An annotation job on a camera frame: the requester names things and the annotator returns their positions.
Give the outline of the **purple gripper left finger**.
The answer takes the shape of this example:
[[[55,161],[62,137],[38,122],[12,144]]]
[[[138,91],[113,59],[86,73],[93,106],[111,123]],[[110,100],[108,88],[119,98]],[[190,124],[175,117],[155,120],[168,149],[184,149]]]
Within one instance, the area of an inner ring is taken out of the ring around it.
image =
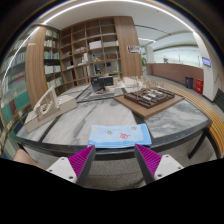
[[[60,157],[47,171],[78,186],[84,187],[95,155],[96,149],[92,145],[69,158]]]

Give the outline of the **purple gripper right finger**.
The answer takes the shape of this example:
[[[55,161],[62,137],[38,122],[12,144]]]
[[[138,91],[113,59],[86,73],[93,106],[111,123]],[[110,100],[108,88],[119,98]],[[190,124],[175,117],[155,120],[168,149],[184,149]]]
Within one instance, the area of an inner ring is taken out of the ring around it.
[[[161,156],[142,145],[135,145],[134,154],[146,184],[183,169],[183,166],[169,154]]]

